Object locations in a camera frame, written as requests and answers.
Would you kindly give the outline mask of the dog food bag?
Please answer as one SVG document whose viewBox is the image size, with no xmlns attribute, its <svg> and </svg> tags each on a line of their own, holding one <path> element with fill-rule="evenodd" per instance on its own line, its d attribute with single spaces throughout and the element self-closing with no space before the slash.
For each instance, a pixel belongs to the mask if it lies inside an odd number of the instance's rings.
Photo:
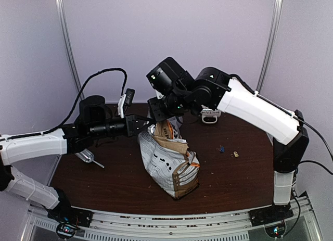
<svg viewBox="0 0 333 241">
<path fill-rule="evenodd" d="M 200 162 L 181 137 L 173 118 L 153 124 L 138 135 L 145 170 L 171 197 L 180 199 L 198 186 Z"/>
</svg>

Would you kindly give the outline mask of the metal scoop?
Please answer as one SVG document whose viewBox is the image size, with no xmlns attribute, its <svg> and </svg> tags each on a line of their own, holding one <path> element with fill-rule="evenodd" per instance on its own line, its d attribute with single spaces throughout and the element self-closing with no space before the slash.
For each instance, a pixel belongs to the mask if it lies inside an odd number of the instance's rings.
<svg viewBox="0 0 333 241">
<path fill-rule="evenodd" d="M 103 169 L 105 168 L 104 165 L 102 165 L 101 163 L 99 163 L 98 161 L 95 160 L 94 154 L 91 153 L 90 151 L 82 151 L 79 153 L 75 153 L 75 155 L 78 158 L 80 158 L 82 161 L 84 161 L 85 163 L 94 163 Z"/>
</svg>

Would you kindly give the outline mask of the blue binder clip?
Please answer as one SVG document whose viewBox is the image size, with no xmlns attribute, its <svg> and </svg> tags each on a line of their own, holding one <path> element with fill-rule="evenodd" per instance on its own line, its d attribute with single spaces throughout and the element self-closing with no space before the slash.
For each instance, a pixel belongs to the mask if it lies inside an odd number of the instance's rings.
<svg viewBox="0 0 333 241">
<path fill-rule="evenodd" d="M 225 151 L 225 148 L 223 146 L 220 146 L 216 150 L 218 150 L 220 153 L 223 153 Z"/>
</svg>

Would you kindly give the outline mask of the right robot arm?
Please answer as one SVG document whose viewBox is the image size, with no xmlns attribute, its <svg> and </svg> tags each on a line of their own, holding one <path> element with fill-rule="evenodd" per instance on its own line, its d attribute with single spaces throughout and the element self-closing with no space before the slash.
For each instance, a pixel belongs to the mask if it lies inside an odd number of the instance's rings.
<svg viewBox="0 0 333 241">
<path fill-rule="evenodd" d="M 309 144 L 302 112 L 274 104 L 239 75 L 215 67 L 203 68 L 193 78 L 172 57 L 161 61 L 146 77 L 157 92 L 148 100 L 157 122 L 187 112 L 199 116 L 207 107 L 238 117 L 272 136 L 274 194 L 266 215 L 272 221 L 279 220 L 287 212 L 294 173 Z"/>
</svg>

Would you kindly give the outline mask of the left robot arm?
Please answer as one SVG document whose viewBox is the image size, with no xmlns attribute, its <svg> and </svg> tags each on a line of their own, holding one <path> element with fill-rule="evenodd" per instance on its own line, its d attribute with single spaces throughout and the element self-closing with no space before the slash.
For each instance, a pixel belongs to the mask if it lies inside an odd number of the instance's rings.
<svg viewBox="0 0 333 241">
<path fill-rule="evenodd" d="M 86 154 L 95 141 L 116 136 L 131 137 L 155 123 L 152 118 L 121 113 L 107 117 L 111 110 L 100 95 L 79 103 L 79 115 L 73 124 L 65 124 L 50 133 L 30 133 L 1 138 L 1 191 L 12 192 L 41 204 L 60 223 L 76 221 L 74 209 L 65 193 L 24 175 L 12 165 L 16 161 L 65 154 Z"/>
</svg>

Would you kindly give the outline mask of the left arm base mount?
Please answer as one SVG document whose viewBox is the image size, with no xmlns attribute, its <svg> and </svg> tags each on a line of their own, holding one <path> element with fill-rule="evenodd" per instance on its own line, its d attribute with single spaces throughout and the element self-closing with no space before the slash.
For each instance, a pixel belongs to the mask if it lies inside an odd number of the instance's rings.
<svg viewBox="0 0 333 241">
<path fill-rule="evenodd" d="M 73 238 L 80 227 L 90 227 L 92 211 L 72 208 L 71 213 L 68 217 L 61 217 L 59 213 L 47 209 L 47 217 L 58 222 L 55 232 L 60 239 Z"/>
</svg>

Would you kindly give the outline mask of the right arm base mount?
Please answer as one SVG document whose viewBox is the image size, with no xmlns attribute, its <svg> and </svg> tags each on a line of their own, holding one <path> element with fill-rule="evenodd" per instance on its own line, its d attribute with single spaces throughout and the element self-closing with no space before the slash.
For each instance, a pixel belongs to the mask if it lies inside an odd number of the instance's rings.
<svg viewBox="0 0 333 241">
<path fill-rule="evenodd" d="M 290 206 L 269 206 L 260 209 L 250 210 L 248 212 L 251 225 L 264 226 L 268 237 L 278 239 L 286 233 L 287 218 L 294 216 Z"/>
</svg>

